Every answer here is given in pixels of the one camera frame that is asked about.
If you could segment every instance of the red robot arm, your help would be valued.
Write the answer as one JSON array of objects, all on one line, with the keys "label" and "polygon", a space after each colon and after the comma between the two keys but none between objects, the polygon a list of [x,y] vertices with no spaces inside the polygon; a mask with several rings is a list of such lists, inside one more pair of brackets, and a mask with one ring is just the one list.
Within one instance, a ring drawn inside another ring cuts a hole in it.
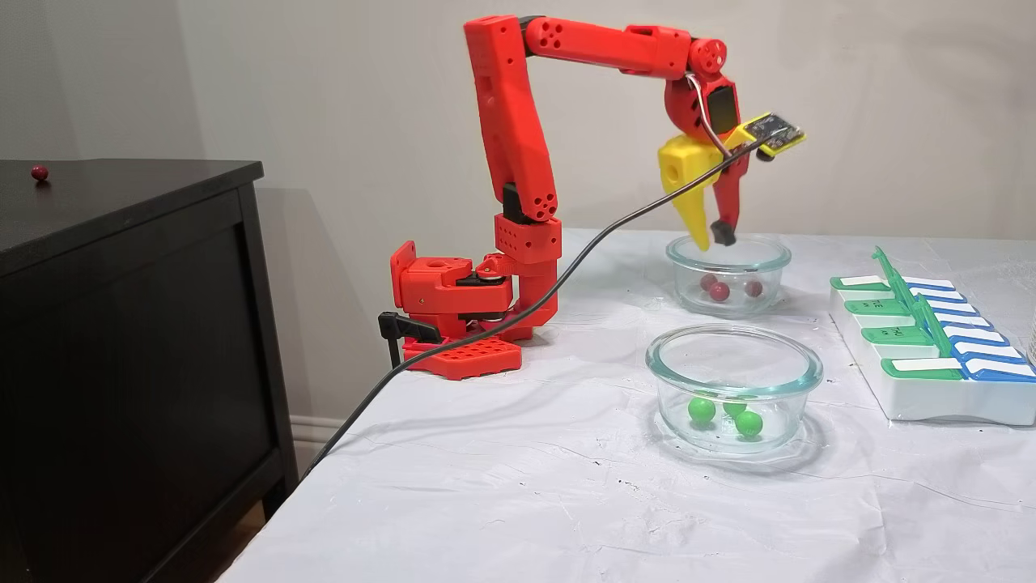
[{"label": "red robot arm", "polygon": [[[710,139],[703,121],[720,139],[741,121],[735,85],[721,72],[726,47],[720,40],[693,38],[687,31],[660,26],[618,30],[514,16],[468,22],[464,35],[493,193],[502,205],[494,218],[499,252],[486,255],[473,272],[467,259],[418,257],[412,241],[392,258],[396,305],[412,319],[434,325],[447,341],[467,334],[471,321],[488,328],[493,322],[513,318],[543,298],[557,281],[562,224],[554,214],[558,197],[529,87],[527,57],[609,66],[626,75],[664,79],[669,118],[681,132],[697,140]],[[700,99],[686,79],[688,74],[693,74],[700,86]],[[716,192],[728,193],[725,201],[720,201],[720,209],[725,216],[732,216],[731,226],[737,221],[737,178],[743,173],[741,167],[739,172],[729,172],[725,180],[721,178],[722,186],[717,181]],[[512,275],[518,276],[518,299],[513,307]],[[531,338],[533,328],[546,324],[556,312],[557,298],[553,297],[500,339]],[[514,369],[520,366],[520,354],[517,347],[509,347],[472,345],[467,353],[451,351],[415,368],[448,378]],[[403,346],[407,358],[427,348],[414,340]]]},{"label": "red robot arm", "polygon": [[[536,112],[525,58],[542,56],[666,79],[665,108],[688,136],[708,140],[702,115],[721,137],[741,121],[735,84],[720,72],[726,46],[684,30],[628,26],[626,30],[547,17],[495,16],[464,25],[474,72],[479,116],[496,199],[545,222],[557,210],[553,173]],[[692,71],[703,104],[688,85]]]}]

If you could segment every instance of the green lid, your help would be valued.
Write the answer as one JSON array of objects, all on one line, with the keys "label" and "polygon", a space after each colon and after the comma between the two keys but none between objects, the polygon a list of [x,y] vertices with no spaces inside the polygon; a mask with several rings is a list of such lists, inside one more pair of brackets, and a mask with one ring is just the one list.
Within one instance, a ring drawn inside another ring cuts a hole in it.
[{"label": "green lid", "polygon": [[874,246],[874,254],[870,257],[877,259],[877,262],[882,264],[882,270],[885,271],[885,279],[889,280],[889,287],[892,288],[893,293],[896,295],[896,300],[899,300],[904,308],[910,309],[911,304],[914,303],[914,295],[910,293],[910,288],[906,286],[906,282],[903,281],[902,275],[889,262],[885,251],[882,251],[881,246]]},{"label": "green lid", "polygon": [[934,371],[899,371],[892,365],[891,358],[882,359],[882,371],[893,379],[928,379],[930,381],[960,381],[963,377],[955,369],[937,369]]},{"label": "green lid", "polygon": [[939,347],[939,356],[943,358],[948,358],[950,355],[950,340],[946,338],[946,332],[943,332],[943,325],[939,323],[939,319],[936,318],[936,313],[932,312],[931,305],[928,304],[928,300],[924,296],[918,296],[917,301],[914,302],[913,307],[914,320],[917,321],[918,326],[923,322],[928,327],[928,334],[931,336],[931,340],[936,342],[936,346]]},{"label": "green lid", "polygon": [[857,316],[912,316],[910,309],[896,300],[848,300],[844,305]]},{"label": "green lid", "polygon": [[852,289],[854,291],[888,291],[889,286],[884,283],[857,283],[856,285],[845,285],[842,278],[832,276],[831,286],[835,289]]},{"label": "green lid", "polygon": [[863,338],[872,345],[895,345],[904,347],[933,347],[931,338],[920,326],[891,326],[887,328],[864,328]]}]

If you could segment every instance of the wall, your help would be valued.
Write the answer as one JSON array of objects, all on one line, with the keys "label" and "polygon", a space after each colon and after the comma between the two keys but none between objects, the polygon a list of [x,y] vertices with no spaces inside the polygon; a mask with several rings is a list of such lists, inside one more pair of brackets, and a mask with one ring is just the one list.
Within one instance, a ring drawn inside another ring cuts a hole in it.
[{"label": "wall", "polygon": [[[393,308],[396,246],[491,250],[496,206],[460,27],[542,2],[47,0],[46,19],[18,4],[41,64],[15,59],[12,72],[4,57],[0,105],[37,115],[45,134],[0,114],[7,155],[264,162],[290,406],[311,439],[323,435],[313,418],[344,417],[387,369],[374,318]],[[550,5],[721,37],[744,114],[772,109],[807,129],[806,144],[753,166],[746,231],[1036,237],[1032,2]],[[530,76],[567,225],[603,226],[660,194],[655,150],[673,128],[659,81],[545,60]],[[638,226],[680,224],[659,211]]]}]

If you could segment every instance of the black dresser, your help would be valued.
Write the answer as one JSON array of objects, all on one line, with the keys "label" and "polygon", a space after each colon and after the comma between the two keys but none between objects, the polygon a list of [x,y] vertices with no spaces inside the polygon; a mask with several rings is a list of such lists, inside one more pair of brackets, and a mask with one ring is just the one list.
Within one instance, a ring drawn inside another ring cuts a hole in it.
[{"label": "black dresser", "polygon": [[0,581],[199,581],[298,480],[258,162],[0,161]]}]

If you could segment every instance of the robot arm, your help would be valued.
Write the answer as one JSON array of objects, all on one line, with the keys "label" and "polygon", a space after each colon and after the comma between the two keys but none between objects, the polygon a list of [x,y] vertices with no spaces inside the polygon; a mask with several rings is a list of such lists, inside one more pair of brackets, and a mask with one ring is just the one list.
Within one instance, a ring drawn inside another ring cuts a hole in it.
[{"label": "robot arm", "polygon": [[[464,35],[493,193],[502,206],[494,217],[499,252],[472,265],[473,261],[460,257],[419,257],[413,242],[407,241],[391,260],[396,307],[413,322],[433,327],[443,342],[508,323],[491,346],[471,345],[466,351],[414,366],[456,379],[516,369],[520,349],[509,342],[531,338],[533,329],[557,312],[553,291],[562,256],[562,223],[554,217],[558,197],[529,87],[527,57],[609,66],[626,75],[665,81],[665,109],[682,133],[659,151],[663,184],[670,193],[686,192],[673,204],[699,244],[708,245],[700,195],[707,181],[695,179],[722,162],[728,155],[726,148],[755,139],[746,128],[750,123],[741,122],[733,83],[721,72],[726,47],[720,40],[693,38],[687,31],[659,26],[618,30],[514,16],[468,22]],[[756,134],[774,135],[765,129]],[[726,243],[732,242],[738,179],[746,165],[747,158],[740,157],[721,176],[710,174],[708,181],[716,183],[721,213],[717,223],[726,225],[718,230],[714,225],[714,230]],[[692,181],[694,190],[682,190]],[[512,276],[518,279],[513,305]],[[537,309],[528,311],[534,304]],[[403,332],[395,324],[382,330],[392,342]],[[403,345],[406,358],[437,346],[420,341],[408,336]]]},{"label": "robot arm", "polygon": [[[464,25],[474,72],[479,115],[496,199],[513,221],[546,222],[557,193],[529,87],[526,57],[541,56],[617,68],[666,80],[665,109],[692,139],[722,139],[740,123],[733,82],[721,72],[726,46],[685,30],[628,26],[625,30],[548,17],[493,16]],[[702,103],[688,84],[693,74]]]}]

